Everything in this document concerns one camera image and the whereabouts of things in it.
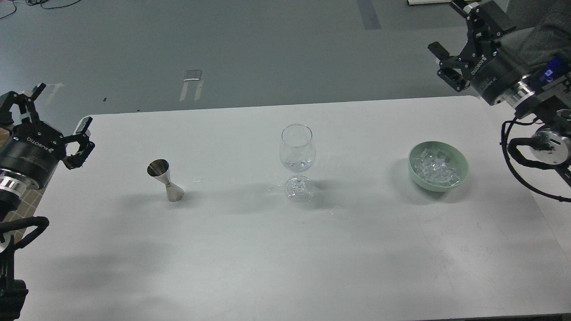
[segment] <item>black cable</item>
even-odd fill
[[[8,17],[9,15],[13,15],[14,12],[16,12],[16,10],[18,10],[18,8],[16,8],[16,4],[14,3],[14,1],[12,1],[12,4],[14,5],[14,11],[12,11],[12,13],[9,13],[9,14],[5,15],[4,17],[0,18],[0,20]]]
[[[533,187],[531,184],[526,182],[526,180],[523,179],[523,177],[521,177],[519,175],[519,173],[516,171],[516,169],[513,167],[511,160],[509,158],[508,149],[507,149],[509,133],[512,131],[513,125],[518,124],[518,125],[522,125],[522,126],[529,126],[529,125],[536,123],[536,121],[537,121],[536,119],[534,119],[534,121],[530,122],[530,123],[520,123],[520,122],[517,122],[516,119],[517,119],[517,117],[514,117],[513,120],[505,121],[501,125],[501,143],[500,143],[500,145],[501,145],[502,152],[504,153],[505,163],[508,165],[509,171],[512,172],[512,175],[517,179],[518,182],[520,182],[523,186],[527,187],[531,191],[538,193],[540,195],[543,195],[545,197],[551,198],[551,199],[556,199],[559,202],[571,202],[571,198],[566,198],[563,196],[555,196],[552,194],[548,194],[546,192],[543,192],[543,191],[538,190],[537,188]]]
[[[78,3],[79,1],[81,1],[81,0],[77,0],[77,1],[75,1],[74,3],[70,3],[69,5],[65,5],[65,6],[61,6],[61,7],[51,7],[51,8],[46,8],[46,7],[44,7],[44,6],[43,6],[43,2],[42,2],[42,3],[40,3],[40,4],[39,4],[39,6],[40,6],[40,7],[42,7],[42,8],[44,8],[44,9],[46,9],[46,10],[51,10],[51,9],[60,9],[60,8],[65,8],[65,7],[69,7],[69,6],[72,6],[72,5],[76,4],[76,3]]]
[[[0,222],[3,222],[6,216],[8,215],[9,210],[2,208],[0,209]]]
[[[35,226],[36,228],[29,232],[14,246],[14,250],[26,247],[34,239],[36,239],[41,233],[43,233],[46,228],[50,225],[50,221],[43,216],[32,216],[29,218],[22,218],[17,220],[11,220],[9,222],[0,223],[0,233],[6,233],[15,230],[21,230],[23,228],[28,228]]]

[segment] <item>jigger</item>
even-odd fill
[[[177,202],[182,199],[184,190],[171,182],[171,172],[168,169],[168,162],[166,160],[157,159],[152,161],[147,167],[147,173],[166,186],[168,200]]]

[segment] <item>gray sleeve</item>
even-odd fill
[[[516,54],[538,69],[566,47],[571,47],[571,1],[559,0],[516,47]]]

